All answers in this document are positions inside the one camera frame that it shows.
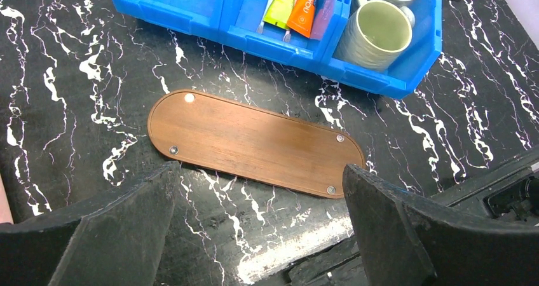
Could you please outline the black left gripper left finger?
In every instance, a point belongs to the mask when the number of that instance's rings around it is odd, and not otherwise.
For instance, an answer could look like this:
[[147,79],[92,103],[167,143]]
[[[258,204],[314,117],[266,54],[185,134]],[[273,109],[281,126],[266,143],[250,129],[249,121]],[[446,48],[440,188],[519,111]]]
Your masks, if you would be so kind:
[[169,161],[64,208],[1,225],[2,285],[152,285],[179,191]]

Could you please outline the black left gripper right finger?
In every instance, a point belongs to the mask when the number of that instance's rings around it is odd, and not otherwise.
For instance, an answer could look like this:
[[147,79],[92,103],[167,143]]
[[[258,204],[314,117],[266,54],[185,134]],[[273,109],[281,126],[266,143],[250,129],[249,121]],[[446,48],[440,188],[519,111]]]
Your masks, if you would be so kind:
[[538,228],[411,193],[357,165],[343,189],[370,285],[537,285]]

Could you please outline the oval wooden tray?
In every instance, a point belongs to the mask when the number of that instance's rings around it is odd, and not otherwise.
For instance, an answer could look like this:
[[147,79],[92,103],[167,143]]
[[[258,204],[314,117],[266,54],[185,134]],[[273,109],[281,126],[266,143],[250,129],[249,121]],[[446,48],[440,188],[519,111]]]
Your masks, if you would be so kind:
[[343,132],[194,90],[160,98],[147,131],[174,160],[324,198],[344,196],[345,166],[365,167]]

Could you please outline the light green ceramic mug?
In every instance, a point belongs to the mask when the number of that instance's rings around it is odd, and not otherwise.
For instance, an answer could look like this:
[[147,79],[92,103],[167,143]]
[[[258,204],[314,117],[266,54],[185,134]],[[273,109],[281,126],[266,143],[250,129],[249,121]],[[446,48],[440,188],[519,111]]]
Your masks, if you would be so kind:
[[408,48],[415,15],[407,6],[384,0],[358,0],[333,57],[383,72]]

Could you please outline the blue three-compartment plastic bin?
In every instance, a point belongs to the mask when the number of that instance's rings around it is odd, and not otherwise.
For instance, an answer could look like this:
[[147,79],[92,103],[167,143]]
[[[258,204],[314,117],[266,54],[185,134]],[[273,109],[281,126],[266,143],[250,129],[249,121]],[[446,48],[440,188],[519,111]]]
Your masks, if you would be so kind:
[[345,85],[402,99],[412,93],[442,50],[442,3],[415,0],[416,17],[410,47],[382,73],[338,60],[333,53],[345,28],[352,0],[318,0],[308,39],[297,33],[285,42],[285,31],[262,20],[268,0],[113,0],[116,9],[151,24],[204,37],[283,65],[297,67]]

